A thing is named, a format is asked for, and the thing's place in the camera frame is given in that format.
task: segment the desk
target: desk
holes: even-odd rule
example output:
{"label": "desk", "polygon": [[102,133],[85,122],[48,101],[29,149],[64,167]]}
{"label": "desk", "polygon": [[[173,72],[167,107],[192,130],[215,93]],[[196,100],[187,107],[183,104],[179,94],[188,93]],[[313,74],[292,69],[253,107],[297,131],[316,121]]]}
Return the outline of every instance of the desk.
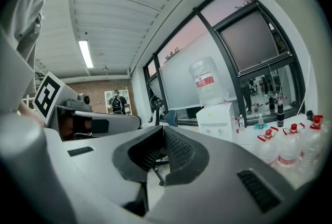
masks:
{"label": "desk", "polygon": [[[309,126],[312,124],[311,121],[307,120],[307,116],[304,114],[300,114],[298,116],[293,116],[290,118],[287,118],[284,120],[284,126],[283,128],[290,128],[292,123],[303,123],[306,126],[306,129],[309,128]],[[277,122],[270,122],[267,123],[268,128],[269,127],[276,127],[278,128]],[[186,125],[179,125],[180,128],[189,129],[195,132],[199,132],[198,127],[190,127]],[[257,141],[259,140],[257,138],[258,135],[264,134],[265,130],[254,130],[254,126],[249,126],[245,128],[244,130],[240,130],[238,134],[233,135],[233,142],[238,144],[239,146],[243,147],[250,153],[254,154],[255,145],[257,144]],[[275,139],[277,141],[280,141],[281,137],[283,136],[282,128],[279,128],[279,132],[275,135]],[[301,175],[297,174],[295,172],[296,165],[293,168],[284,169],[281,168],[277,163],[273,166],[273,168],[278,171],[280,174],[282,174],[289,182],[290,184],[295,188],[299,188],[304,183],[308,181],[308,179],[301,177]]]}

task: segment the ceiling panel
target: ceiling panel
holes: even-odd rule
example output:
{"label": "ceiling panel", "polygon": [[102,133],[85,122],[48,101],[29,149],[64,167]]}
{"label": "ceiling panel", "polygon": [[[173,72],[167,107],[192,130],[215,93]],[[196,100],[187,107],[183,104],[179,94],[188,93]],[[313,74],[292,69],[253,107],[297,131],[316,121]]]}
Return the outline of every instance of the ceiling panel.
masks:
{"label": "ceiling panel", "polygon": [[[170,0],[46,0],[36,59],[41,69],[71,77],[127,74],[146,35]],[[86,69],[79,40],[94,68]]]}

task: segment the black window frame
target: black window frame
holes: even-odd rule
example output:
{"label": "black window frame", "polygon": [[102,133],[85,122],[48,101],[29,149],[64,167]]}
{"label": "black window frame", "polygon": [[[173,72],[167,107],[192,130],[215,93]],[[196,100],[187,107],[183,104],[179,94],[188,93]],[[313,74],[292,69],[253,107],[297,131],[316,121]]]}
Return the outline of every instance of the black window frame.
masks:
{"label": "black window frame", "polygon": [[[155,78],[158,78],[159,87],[161,94],[163,96],[163,103],[165,105],[165,111],[166,114],[169,112],[168,110],[168,104],[167,100],[165,98],[165,91],[163,88],[162,80],[161,80],[161,74],[160,74],[160,64],[158,59],[158,53],[169,43],[169,41],[195,16],[198,16],[204,26],[206,27],[207,31],[210,33],[212,38],[214,39],[219,51],[221,52],[226,66],[228,68],[229,74],[232,79],[232,83],[235,89],[237,101],[238,101],[238,107],[239,112],[244,117],[245,126],[248,125],[254,125],[257,122],[256,118],[247,119],[246,117],[246,110],[245,110],[245,103],[244,98],[242,95],[240,82],[254,78],[256,76],[262,75],[264,73],[270,72],[270,70],[276,70],[279,68],[282,68],[284,66],[289,65],[290,72],[292,75],[292,81],[294,83],[295,88],[295,95],[296,95],[296,107],[286,110],[285,111],[285,118],[292,117],[297,114],[299,111],[300,113],[304,113],[305,106],[303,103],[303,106],[301,109],[299,109],[301,102],[303,101],[304,95],[305,95],[305,81],[302,74],[302,69],[300,66],[300,63],[298,61],[298,58],[296,56],[295,50],[293,45],[291,44],[287,34],[283,30],[283,28],[280,26],[276,18],[271,14],[271,12],[259,1],[259,0],[251,0],[251,3],[243,6],[242,8],[238,9],[225,19],[218,22],[216,25],[211,26],[207,19],[204,17],[204,15],[201,13],[201,11],[207,7],[211,2],[214,0],[205,0],[203,3],[201,3],[199,6],[195,7],[192,12],[175,28],[175,30],[167,37],[167,39],[161,44],[161,46],[157,49],[157,51],[153,54],[153,56],[149,59],[149,61],[146,63],[146,65],[143,67],[144,69],[144,75],[145,75],[145,81],[148,89],[149,99],[151,99],[151,90],[149,87],[149,83],[154,80]],[[222,34],[219,32],[222,29],[225,29],[228,26],[231,26],[235,22],[237,22],[240,19],[243,19],[250,13],[253,13],[254,11],[259,10],[261,15],[264,17],[264,19],[271,23],[271,25],[274,27],[275,31],[280,36],[281,40],[285,44],[285,47],[287,49],[287,52],[279,54],[277,57],[270,59],[269,61],[263,62],[261,64],[255,65],[253,67],[250,67],[246,70],[239,71],[236,63],[230,53],[229,47],[227,46],[227,43],[225,39],[223,39]],[[148,72],[148,65],[154,61],[155,67],[156,67],[156,73],[149,76]],[[264,115],[265,122],[271,122],[276,121],[275,115]],[[196,126],[197,122],[191,121],[184,121],[183,123],[181,120],[178,121],[179,124],[188,125],[188,123],[191,123],[191,125]]]}

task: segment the brick wall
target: brick wall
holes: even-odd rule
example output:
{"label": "brick wall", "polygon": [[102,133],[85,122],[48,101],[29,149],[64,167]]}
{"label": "brick wall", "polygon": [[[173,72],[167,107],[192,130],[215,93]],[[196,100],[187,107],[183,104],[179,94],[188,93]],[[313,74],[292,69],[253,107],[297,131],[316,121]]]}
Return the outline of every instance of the brick wall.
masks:
{"label": "brick wall", "polygon": [[133,115],[137,115],[133,88],[130,79],[87,81],[68,83],[67,85],[77,93],[84,93],[88,95],[90,97],[90,105],[92,106],[92,110],[96,113],[106,113],[105,91],[128,89]]}

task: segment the fluorescent ceiling light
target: fluorescent ceiling light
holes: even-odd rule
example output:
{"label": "fluorescent ceiling light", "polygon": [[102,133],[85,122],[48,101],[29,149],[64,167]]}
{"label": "fluorescent ceiling light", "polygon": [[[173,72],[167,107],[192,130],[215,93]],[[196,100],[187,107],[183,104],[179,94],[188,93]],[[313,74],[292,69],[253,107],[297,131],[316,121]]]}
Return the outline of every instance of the fluorescent ceiling light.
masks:
{"label": "fluorescent ceiling light", "polygon": [[79,47],[81,48],[81,52],[83,54],[83,58],[85,61],[85,64],[87,65],[87,68],[93,68],[93,64],[91,61],[91,56],[89,52],[89,46],[88,46],[88,41],[87,40],[80,40],[78,42]]}

